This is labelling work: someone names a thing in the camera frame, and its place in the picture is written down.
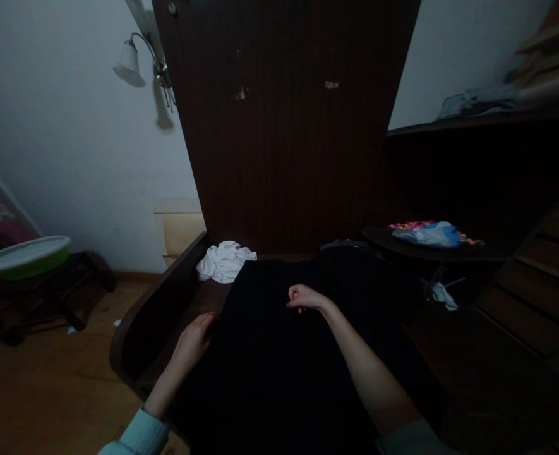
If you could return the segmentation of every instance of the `stool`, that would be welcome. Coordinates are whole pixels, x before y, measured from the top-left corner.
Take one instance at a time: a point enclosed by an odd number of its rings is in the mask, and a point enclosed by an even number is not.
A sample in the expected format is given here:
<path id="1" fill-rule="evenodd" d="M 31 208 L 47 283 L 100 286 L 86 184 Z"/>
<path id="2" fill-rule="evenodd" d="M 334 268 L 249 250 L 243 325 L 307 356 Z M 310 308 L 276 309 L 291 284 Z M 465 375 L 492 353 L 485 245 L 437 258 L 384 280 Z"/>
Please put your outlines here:
<path id="1" fill-rule="evenodd" d="M 79 266 L 85 266 L 86 272 L 76 279 L 71 273 Z M 9 346 L 17 346 L 24 340 L 25 335 L 20 334 L 24 329 L 32 329 L 36 325 L 50 322 L 34 320 L 35 316 L 44 308 L 52 308 L 58 317 L 64 317 L 69 325 L 78 331 L 85 329 L 87 321 L 80 319 L 67 304 L 67 298 L 79 286 L 88 280 L 96 280 L 108 292 L 113 292 L 117 280 L 109 270 L 106 263 L 90 252 L 73 253 L 69 259 L 58 267 L 44 274 L 20 281 L 4 281 L 0 279 L 0 301 L 15 300 L 29 296 L 39 297 L 40 301 L 27 310 L 19 319 L 10 326 L 5 327 L 0 318 L 0 340 Z"/>

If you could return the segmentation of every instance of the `plastic basin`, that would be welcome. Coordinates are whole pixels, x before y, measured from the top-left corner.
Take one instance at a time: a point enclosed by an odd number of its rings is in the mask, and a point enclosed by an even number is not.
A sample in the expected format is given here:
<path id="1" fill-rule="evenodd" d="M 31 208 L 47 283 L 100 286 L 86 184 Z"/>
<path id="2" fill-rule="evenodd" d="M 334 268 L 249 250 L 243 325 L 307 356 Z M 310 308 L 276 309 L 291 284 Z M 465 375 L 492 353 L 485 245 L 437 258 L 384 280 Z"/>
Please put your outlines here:
<path id="1" fill-rule="evenodd" d="M 17 281 L 41 275 L 69 259 L 71 239 L 42 237 L 0 250 L 0 278 Z"/>

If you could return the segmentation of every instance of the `lamp arm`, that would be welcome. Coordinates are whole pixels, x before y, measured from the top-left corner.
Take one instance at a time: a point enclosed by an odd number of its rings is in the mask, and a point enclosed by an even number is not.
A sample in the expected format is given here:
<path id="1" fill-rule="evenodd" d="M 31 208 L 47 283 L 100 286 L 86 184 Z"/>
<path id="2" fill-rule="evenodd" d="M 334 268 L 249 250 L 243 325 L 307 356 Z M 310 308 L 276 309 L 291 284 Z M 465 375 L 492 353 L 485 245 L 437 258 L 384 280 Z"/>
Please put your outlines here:
<path id="1" fill-rule="evenodd" d="M 153 49 L 153 47 L 149 44 L 148 40 L 146 38 L 144 38 L 143 35 L 141 35 L 140 33 L 136 33 L 136 32 L 132 33 L 129 38 L 132 39 L 134 36 L 139 37 L 142 41 L 145 42 L 145 44 L 148 47 L 149 52 L 151 52 L 151 55 L 153 56 L 153 60 L 155 60 L 155 64 L 159 65 L 160 60 L 159 60 L 159 58 L 157 58 L 157 54 L 155 53 L 155 50 Z"/>

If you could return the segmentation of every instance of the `light blue sleeve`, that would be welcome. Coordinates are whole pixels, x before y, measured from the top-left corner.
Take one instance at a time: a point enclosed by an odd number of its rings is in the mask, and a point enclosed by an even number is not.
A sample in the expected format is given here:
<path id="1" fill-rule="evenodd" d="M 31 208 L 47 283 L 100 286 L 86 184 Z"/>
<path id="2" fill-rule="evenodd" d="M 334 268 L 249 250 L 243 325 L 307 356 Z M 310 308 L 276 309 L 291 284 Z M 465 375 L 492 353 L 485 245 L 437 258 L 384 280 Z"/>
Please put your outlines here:
<path id="1" fill-rule="evenodd" d="M 380 437 L 376 447 L 382 455 L 456 455 L 442 443 L 425 419 L 410 422 L 406 426 Z"/>
<path id="2" fill-rule="evenodd" d="M 104 446 L 99 455 L 158 455 L 168 433 L 165 423 L 140 409 L 120 440 Z"/>

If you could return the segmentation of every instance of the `wardrobe door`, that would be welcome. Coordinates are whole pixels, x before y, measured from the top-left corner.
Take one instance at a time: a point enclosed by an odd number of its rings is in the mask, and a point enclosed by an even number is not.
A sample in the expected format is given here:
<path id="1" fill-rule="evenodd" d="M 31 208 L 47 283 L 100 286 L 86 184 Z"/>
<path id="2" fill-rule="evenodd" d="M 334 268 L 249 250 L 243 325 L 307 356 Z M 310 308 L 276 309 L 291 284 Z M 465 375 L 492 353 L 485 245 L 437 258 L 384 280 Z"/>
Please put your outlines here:
<path id="1" fill-rule="evenodd" d="M 419 0 L 153 5 L 212 241 L 355 237 Z"/>

